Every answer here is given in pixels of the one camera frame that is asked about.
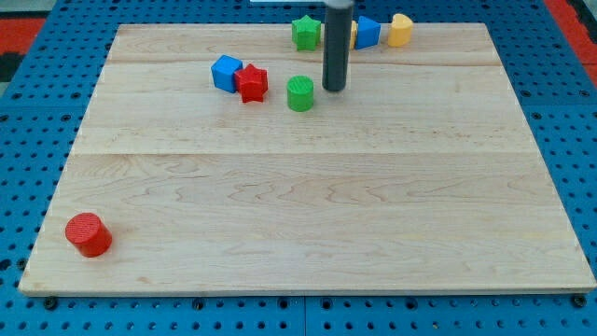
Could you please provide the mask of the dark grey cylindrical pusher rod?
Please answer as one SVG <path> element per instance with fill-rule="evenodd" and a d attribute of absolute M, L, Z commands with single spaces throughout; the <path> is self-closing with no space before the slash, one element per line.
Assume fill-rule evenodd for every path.
<path fill-rule="evenodd" d="M 326 0 L 322 85 L 326 91 L 346 87 L 353 20 L 353 0 Z"/>

